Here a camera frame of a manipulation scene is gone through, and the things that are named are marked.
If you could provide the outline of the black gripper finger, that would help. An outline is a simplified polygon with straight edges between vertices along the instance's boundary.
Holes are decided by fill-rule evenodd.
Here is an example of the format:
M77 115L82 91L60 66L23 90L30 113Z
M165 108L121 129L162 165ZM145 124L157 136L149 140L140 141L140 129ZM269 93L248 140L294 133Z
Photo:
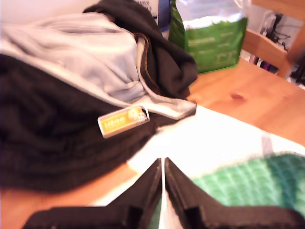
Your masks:
M170 159L165 159L165 187L185 229L219 229L221 204L193 183Z
M156 159L150 167L109 206L118 213L110 229L147 229L162 194L162 163Z

